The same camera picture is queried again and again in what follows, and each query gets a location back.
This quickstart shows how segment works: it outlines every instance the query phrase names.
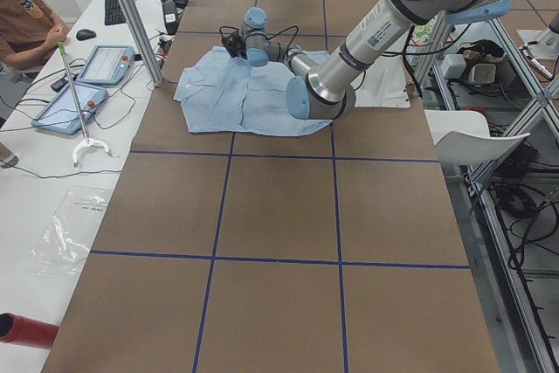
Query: clear plastic bag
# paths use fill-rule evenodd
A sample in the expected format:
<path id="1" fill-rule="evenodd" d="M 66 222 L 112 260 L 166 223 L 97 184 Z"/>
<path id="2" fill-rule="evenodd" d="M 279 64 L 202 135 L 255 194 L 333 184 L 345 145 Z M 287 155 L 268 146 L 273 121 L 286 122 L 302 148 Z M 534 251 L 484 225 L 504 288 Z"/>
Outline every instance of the clear plastic bag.
<path id="1" fill-rule="evenodd" d="M 112 194 L 113 190 L 69 189 L 25 259 L 24 271 L 43 277 L 79 276 Z"/>

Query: white desk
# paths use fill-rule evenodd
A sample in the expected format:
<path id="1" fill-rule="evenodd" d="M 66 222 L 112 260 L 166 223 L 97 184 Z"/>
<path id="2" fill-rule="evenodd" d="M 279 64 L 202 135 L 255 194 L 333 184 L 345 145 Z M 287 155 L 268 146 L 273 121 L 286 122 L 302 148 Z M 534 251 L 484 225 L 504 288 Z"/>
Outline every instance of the white desk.
<path id="1" fill-rule="evenodd" d="M 136 6 L 149 37 L 156 35 L 157 31 L 164 31 L 159 0 L 136 0 Z M 106 27 L 103 20 L 104 0 L 93 0 L 65 42 L 70 60 L 86 59 L 98 44 L 135 45 L 127 25 Z M 87 41 L 76 40 L 75 33 L 82 28 L 94 30 L 97 37 Z M 39 78 L 62 68 L 62 59 L 55 52 Z M 59 73 L 38 83 L 25 98 L 52 98 L 55 93 L 49 86 L 61 75 Z M 81 133 L 62 136 L 35 128 L 6 131 L 31 126 L 29 118 L 17 111 L 0 129 L 0 142 L 19 156 L 17 166 L 42 176 L 69 174 L 79 170 L 121 170 L 128 156 L 130 142 L 148 105 L 150 88 L 148 73 L 142 68 L 124 89 L 136 100 L 130 115 L 109 130 L 101 130 L 93 120 L 88 123 L 90 135 L 107 142 L 114 157 L 108 156 L 102 149 L 82 150 L 80 167 L 75 169 L 72 165 L 72 150 L 81 139 Z M 116 88 L 109 89 L 109 94 L 115 91 Z M 118 121 L 129 110 L 132 102 L 122 93 L 117 93 L 100 107 L 97 120 L 103 126 Z M 25 104 L 33 103 L 25 102 L 18 109 L 31 116 L 36 116 L 44 106 Z M 98 174 L 41 180 L 16 169 L 0 169 L 0 312 L 12 312 L 55 324 L 62 321 L 78 279 L 34 277 L 24 272 L 22 263 L 29 250 L 37 244 L 51 215 L 71 186 L 113 189 L 118 177 L 118 174 Z M 37 373 L 47 355 L 48 351 L 42 349 L 0 344 L 0 371 Z"/>

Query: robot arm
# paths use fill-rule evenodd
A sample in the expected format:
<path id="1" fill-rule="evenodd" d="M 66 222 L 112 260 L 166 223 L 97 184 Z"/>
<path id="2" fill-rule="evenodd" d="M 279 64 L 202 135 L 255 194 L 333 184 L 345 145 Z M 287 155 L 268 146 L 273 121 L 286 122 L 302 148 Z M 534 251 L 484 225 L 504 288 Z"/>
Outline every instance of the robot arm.
<path id="1" fill-rule="evenodd" d="M 251 66 L 264 66 L 271 60 L 284 62 L 292 70 L 296 77 L 287 86 L 286 103 L 293 117 L 335 119 L 355 104 L 351 82 L 414 24 L 426 24 L 441 10 L 447 12 L 449 24 L 479 22 L 504 15 L 511 3 L 512 0 L 380 0 L 322 66 L 297 45 L 271 41 L 264 31 L 265 12 L 251 9 L 238 34 L 245 49 L 238 49 L 236 55 L 246 57 Z"/>

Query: red tube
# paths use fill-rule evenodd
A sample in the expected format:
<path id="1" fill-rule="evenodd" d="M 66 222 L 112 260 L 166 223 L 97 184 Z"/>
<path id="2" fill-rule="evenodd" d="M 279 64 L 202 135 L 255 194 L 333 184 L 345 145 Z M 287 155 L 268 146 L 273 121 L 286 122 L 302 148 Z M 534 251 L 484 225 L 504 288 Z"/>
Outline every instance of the red tube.
<path id="1" fill-rule="evenodd" d="M 25 318 L 19 314 L 0 314 L 0 342 L 50 349 L 59 327 Z"/>

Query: label sticker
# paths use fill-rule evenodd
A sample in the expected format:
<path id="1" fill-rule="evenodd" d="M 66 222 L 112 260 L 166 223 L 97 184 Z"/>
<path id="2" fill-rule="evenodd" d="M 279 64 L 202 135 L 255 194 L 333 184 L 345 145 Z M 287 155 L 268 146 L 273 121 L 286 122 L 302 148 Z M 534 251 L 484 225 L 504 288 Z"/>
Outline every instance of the label sticker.
<path id="1" fill-rule="evenodd" d="M 381 0 L 361 21 L 360 26 L 367 45 L 373 50 L 381 51 L 402 28 L 390 19 L 390 14 L 383 11 Z"/>

